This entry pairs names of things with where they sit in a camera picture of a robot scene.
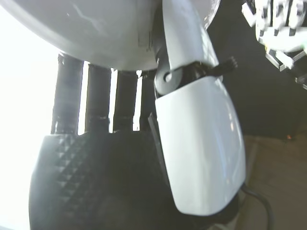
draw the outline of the white robotic hand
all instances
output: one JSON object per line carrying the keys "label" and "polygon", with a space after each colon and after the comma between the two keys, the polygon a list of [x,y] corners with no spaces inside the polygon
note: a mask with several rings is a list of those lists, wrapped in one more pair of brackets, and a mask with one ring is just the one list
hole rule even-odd
{"label": "white robotic hand", "polygon": [[288,69],[307,89],[307,0],[245,0],[242,13],[266,58],[280,71]]}

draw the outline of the wire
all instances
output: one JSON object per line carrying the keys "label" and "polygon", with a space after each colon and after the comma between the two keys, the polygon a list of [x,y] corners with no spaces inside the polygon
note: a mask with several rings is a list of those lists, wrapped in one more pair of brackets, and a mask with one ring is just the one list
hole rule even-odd
{"label": "wire", "polygon": [[245,194],[253,196],[254,198],[258,199],[264,205],[267,211],[267,215],[268,215],[267,230],[273,230],[274,229],[274,214],[273,214],[272,207],[270,203],[268,202],[268,200],[264,198],[262,195],[252,190],[251,188],[248,188],[245,183],[242,185],[241,190]]}

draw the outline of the diamond pattern texture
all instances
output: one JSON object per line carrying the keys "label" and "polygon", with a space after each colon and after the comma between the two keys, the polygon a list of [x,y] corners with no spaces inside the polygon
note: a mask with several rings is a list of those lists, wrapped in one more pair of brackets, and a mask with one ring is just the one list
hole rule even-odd
{"label": "diamond pattern texture", "polygon": [[150,132],[47,136],[29,212],[31,230],[192,230],[221,220],[178,212]]}

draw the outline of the glossy white casing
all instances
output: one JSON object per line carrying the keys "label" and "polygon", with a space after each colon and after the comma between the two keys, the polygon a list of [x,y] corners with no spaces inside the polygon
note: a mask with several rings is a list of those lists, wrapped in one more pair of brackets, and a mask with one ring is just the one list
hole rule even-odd
{"label": "glossy white casing", "polygon": [[156,100],[174,201],[185,214],[221,211],[245,180],[239,121],[222,82],[205,77]]}
{"label": "glossy white casing", "polygon": [[[202,25],[208,26],[220,0],[190,1]],[[116,69],[146,70],[157,67],[151,31],[161,2],[0,0],[0,5],[41,38],[76,58]]]}

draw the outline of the wooden floor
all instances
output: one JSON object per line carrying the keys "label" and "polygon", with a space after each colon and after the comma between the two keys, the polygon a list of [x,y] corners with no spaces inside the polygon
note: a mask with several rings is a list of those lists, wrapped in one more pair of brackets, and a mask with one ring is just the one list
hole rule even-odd
{"label": "wooden floor", "polygon": [[[307,135],[303,130],[291,141],[245,137],[247,156],[252,148],[256,152],[248,185],[269,200],[276,230],[307,229]],[[264,207],[247,197],[235,229],[264,230],[266,221]]]}

